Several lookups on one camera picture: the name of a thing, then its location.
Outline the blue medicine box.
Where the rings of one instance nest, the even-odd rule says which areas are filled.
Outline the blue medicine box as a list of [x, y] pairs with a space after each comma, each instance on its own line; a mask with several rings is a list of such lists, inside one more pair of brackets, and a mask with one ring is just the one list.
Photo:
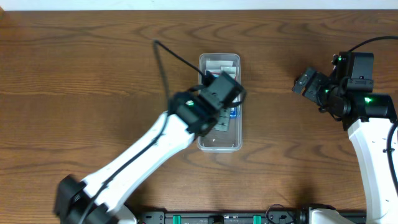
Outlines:
[[236, 119], [236, 118], [240, 117], [240, 112], [241, 112], [240, 106], [231, 108], [229, 117], [231, 119]]

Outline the red Panadol box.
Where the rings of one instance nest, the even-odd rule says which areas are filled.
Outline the red Panadol box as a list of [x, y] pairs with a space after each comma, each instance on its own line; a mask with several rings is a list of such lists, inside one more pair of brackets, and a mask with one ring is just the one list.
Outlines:
[[221, 70], [205, 70], [205, 75], [207, 77], [218, 78], [221, 75]]

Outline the white green medicine box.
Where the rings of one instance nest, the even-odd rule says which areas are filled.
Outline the white green medicine box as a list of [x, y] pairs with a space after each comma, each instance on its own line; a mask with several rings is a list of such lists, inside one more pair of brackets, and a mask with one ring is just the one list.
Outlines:
[[226, 72], [231, 78], [235, 79], [237, 77], [237, 69], [234, 66], [231, 67], [220, 67], [220, 70], [222, 72]]

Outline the dark bottle white cap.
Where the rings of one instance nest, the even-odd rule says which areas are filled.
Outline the dark bottle white cap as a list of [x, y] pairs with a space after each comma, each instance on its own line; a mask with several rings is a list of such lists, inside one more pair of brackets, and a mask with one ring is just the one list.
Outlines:
[[231, 115], [231, 108], [222, 109], [219, 113], [218, 122], [213, 127], [216, 131], [227, 132], [229, 129], [229, 121]]

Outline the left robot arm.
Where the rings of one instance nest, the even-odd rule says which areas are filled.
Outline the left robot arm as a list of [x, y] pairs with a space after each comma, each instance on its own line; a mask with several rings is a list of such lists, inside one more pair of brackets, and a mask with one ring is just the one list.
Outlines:
[[120, 156], [77, 181], [60, 181], [53, 212], [60, 223], [136, 223], [126, 200], [167, 159], [217, 124], [222, 110], [237, 106], [244, 87], [226, 72], [168, 100], [153, 126]]

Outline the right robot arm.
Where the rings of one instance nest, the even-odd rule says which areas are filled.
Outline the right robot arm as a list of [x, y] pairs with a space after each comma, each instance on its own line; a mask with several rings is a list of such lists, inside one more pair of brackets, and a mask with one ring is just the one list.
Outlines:
[[366, 223], [397, 223], [397, 113], [388, 94], [374, 93], [374, 55], [340, 52], [330, 75], [308, 67], [292, 88], [329, 113], [348, 133], [366, 197]]

